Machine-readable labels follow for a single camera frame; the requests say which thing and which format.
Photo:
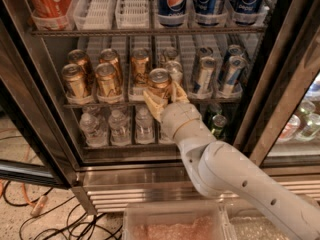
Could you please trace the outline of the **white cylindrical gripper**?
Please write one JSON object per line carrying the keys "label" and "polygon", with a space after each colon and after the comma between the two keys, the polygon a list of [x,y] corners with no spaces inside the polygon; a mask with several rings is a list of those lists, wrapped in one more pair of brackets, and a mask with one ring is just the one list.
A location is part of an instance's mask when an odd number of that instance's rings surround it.
{"label": "white cylindrical gripper", "polygon": [[203,123],[200,112],[189,103],[181,85],[173,81],[171,87],[173,103],[169,105],[167,99],[153,94],[150,90],[143,91],[144,101],[151,115],[161,123],[167,136],[176,144],[187,139],[192,139],[192,144],[215,141],[215,137]]}

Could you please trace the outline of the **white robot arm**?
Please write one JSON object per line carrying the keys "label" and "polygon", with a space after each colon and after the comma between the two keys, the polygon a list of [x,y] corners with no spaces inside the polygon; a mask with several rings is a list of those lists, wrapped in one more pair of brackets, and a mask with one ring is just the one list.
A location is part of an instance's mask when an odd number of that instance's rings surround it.
{"label": "white robot arm", "polygon": [[144,100],[177,145],[196,190],[213,198],[229,190],[248,201],[291,240],[320,240],[320,210],[270,178],[232,145],[216,139],[183,88],[147,87]]}

